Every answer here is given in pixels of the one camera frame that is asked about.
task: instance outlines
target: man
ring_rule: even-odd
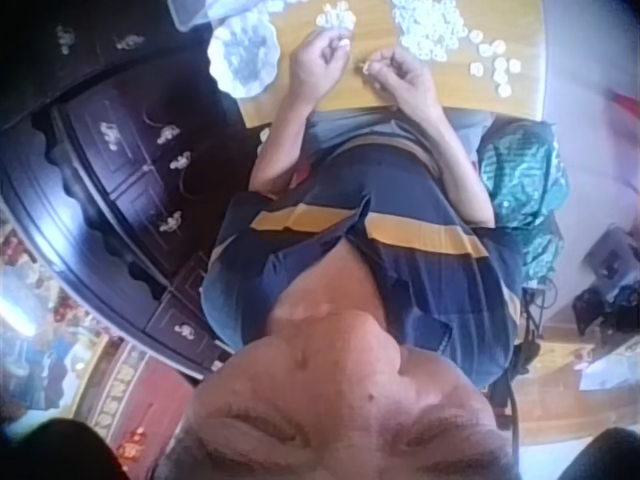
[[[349,61],[338,30],[292,57],[202,290],[237,355],[196,391],[157,478],[518,476],[478,387],[510,359],[520,252],[494,228],[477,143],[401,49],[365,70],[403,115],[321,116],[303,142]],[[311,173],[290,188],[303,143]]]

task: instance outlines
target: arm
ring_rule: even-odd
[[[249,190],[268,196],[287,191],[295,170],[307,117],[338,84],[349,61],[343,30],[317,30],[291,57],[289,91],[251,172]]]
[[[445,193],[458,215],[470,226],[494,228],[489,194],[444,115],[426,64],[403,48],[391,48],[375,53],[367,71],[378,91],[391,96],[426,133]]]

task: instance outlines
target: hand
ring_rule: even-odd
[[[442,113],[429,67],[404,48],[374,53],[366,64],[366,75],[416,122],[428,125]]]
[[[316,30],[291,55],[290,100],[313,110],[342,78],[351,56],[348,30]]]

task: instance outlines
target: floor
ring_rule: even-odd
[[[558,212],[565,249],[546,321],[574,324],[570,304],[594,280],[582,263],[610,225],[638,221],[638,122],[607,99],[639,98],[638,22],[620,0],[545,0],[545,119],[557,125],[571,195]]]

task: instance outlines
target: navy blue shirt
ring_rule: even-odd
[[[425,165],[391,145],[348,149],[275,201],[234,198],[202,291],[216,334],[236,350],[263,337],[280,294],[342,239],[370,268],[399,343],[450,358],[479,387],[505,370],[518,241],[466,226]]]

